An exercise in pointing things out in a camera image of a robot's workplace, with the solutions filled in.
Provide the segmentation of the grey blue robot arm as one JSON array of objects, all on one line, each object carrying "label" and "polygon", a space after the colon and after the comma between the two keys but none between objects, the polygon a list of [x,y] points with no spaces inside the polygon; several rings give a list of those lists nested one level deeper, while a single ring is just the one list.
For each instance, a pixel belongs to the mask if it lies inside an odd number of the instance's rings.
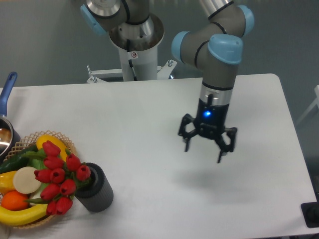
[{"label": "grey blue robot arm", "polygon": [[[185,115],[178,131],[185,144],[199,135],[214,140],[220,156],[235,148],[237,128],[225,126],[226,115],[242,60],[242,37],[254,27],[254,15],[231,0],[202,0],[209,24],[191,33],[178,33],[173,57],[203,72],[196,117]],[[162,21],[150,12],[147,0],[87,0],[80,8],[89,27],[108,34],[119,51],[125,81],[156,80]]]}]

